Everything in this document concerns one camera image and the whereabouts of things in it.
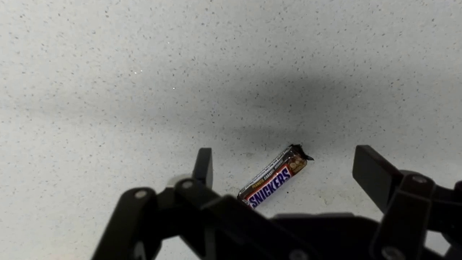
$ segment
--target snickers bar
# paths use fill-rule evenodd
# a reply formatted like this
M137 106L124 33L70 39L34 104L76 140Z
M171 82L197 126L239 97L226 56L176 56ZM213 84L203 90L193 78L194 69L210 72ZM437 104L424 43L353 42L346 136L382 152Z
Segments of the snickers bar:
M243 186L236 198L251 208L256 208L282 184L298 173L311 160L301 146L290 145L259 175Z

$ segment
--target gray background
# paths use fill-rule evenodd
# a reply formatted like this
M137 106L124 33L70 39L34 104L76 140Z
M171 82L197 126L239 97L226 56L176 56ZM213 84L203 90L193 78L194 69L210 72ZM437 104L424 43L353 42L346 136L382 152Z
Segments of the gray background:
M443 186L462 176L462 2L0 6L1 259L88 259L122 191L160 191L203 146L219 194L288 143L316 159L264 215L378 220L350 178L360 143ZM160 259L194 257L174 240Z

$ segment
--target snickers logo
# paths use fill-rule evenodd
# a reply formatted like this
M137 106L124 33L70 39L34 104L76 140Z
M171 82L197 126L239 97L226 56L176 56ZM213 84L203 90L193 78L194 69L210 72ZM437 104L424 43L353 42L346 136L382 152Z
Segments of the snickers logo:
M268 179L259 189L251 194L246 198L246 204L251 205L252 208L256 208L265 198L268 198L275 189L278 189L290 178L291 175L287 166L284 166L271 179Z

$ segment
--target white surface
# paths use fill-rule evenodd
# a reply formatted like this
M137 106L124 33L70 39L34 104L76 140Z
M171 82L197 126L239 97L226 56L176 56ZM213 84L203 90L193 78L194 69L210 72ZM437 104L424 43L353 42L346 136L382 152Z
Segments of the white surface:
M0 6L1 259L89 259L118 195L189 173L202 146L220 194L304 146L314 163L265 215L378 218L350 178L359 143L460 179L462 2Z

